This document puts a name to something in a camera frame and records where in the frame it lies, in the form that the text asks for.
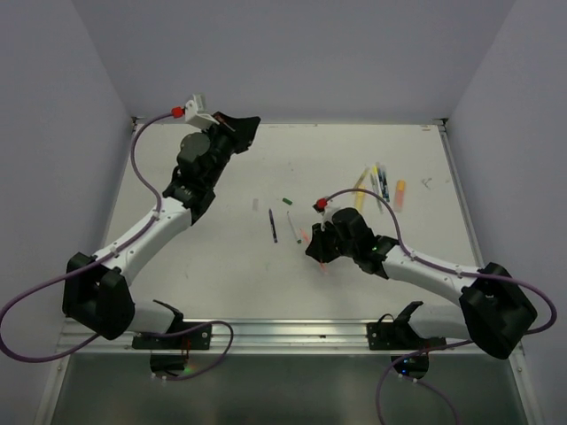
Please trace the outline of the orange thin highlighter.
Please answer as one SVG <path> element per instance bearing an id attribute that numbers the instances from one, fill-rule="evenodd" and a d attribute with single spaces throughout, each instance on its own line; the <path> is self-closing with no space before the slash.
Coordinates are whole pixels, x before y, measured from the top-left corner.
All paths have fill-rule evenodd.
<path id="1" fill-rule="evenodd" d="M 310 236 L 307 234 L 307 232 L 306 232 L 304 229 L 302 229 L 302 228 L 299 230 L 299 232 L 300 232 L 300 234 L 301 234 L 301 236 L 302 236 L 302 238 L 303 238 L 305 244 L 306 244 L 306 245 L 309 245 L 310 242 L 311 242 L 311 238 L 310 238 Z M 326 266 L 325 266 L 322 262 L 319 263 L 319 267 L 320 267 L 320 269 L 321 269 L 321 271 L 322 271 L 323 274 L 325 274 L 325 275 L 328 274 L 327 269 L 326 269 Z"/>

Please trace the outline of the green marker pen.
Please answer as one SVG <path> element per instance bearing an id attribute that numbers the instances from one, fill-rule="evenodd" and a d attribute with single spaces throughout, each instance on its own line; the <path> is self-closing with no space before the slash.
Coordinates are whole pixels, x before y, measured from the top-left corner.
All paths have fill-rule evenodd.
<path id="1" fill-rule="evenodd" d="M 301 240 L 299 231 L 297 230 L 296 226 L 294 225 L 294 222 L 293 222 L 292 217 L 291 217 L 291 213 L 289 211 L 286 212 L 286 217 L 287 217 L 287 221 L 289 223 L 289 226 L 291 228 L 291 232 L 293 234 L 293 238 L 294 238 L 295 242 L 297 244 L 301 244 L 302 240 Z"/>

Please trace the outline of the purple gel pen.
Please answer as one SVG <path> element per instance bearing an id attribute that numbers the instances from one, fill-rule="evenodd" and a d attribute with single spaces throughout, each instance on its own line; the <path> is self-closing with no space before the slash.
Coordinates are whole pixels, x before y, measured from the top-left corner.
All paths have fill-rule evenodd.
<path id="1" fill-rule="evenodd" d="M 268 208 L 268 219 L 269 219 L 269 224 L 270 224 L 273 242 L 278 243 L 278 237 L 277 237 L 277 233 L 276 233 L 276 222 L 275 222 L 273 210 L 271 208 Z"/>

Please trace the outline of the yellow thin highlighter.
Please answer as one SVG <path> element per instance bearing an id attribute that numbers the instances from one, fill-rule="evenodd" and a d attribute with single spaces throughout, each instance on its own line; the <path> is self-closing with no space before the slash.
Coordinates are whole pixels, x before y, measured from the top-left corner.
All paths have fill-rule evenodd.
<path id="1" fill-rule="evenodd" d="M 354 186 L 353 186 L 354 189 L 358 189 L 358 188 L 364 183 L 364 181 L 365 181 L 365 179 L 366 179 L 368 173 L 369 173 L 369 168 L 366 166 L 366 167 L 363 169 L 363 171 L 362 171 L 361 175 L 359 176 L 359 178 L 357 179 L 356 183 L 354 184 Z"/>

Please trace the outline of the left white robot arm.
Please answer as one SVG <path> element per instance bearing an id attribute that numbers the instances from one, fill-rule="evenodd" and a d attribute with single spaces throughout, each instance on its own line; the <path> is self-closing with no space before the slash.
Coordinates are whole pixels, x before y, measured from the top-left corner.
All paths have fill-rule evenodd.
<path id="1" fill-rule="evenodd" d="M 145 217 L 96 253 L 69 259 L 64 315 L 107 340 L 136 332 L 153 336 L 164 347 L 177 346 L 184 336 L 183 314 L 158 300 L 136 302 L 129 288 L 159 251 L 205 214 L 230 158 L 251 147 L 260 122 L 258 116 L 216 112 L 186 135 L 171 181 Z"/>

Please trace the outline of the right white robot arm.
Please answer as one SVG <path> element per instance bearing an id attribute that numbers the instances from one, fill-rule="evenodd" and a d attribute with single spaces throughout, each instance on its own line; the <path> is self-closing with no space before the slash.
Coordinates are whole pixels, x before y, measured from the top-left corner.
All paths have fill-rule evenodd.
<path id="1" fill-rule="evenodd" d="M 459 267 L 403 248 L 396 238 L 374 234 L 352 207 L 334 208 L 312 226 L 306 255 L 323 264 L 349 258 L 366 274 L 444 298 L 446 305 L 412 302 L 395 318 L 396 340 L 408 348 L 432 339 L 461 339 L 506 359 L 537 318 L 504 267 Z"/>

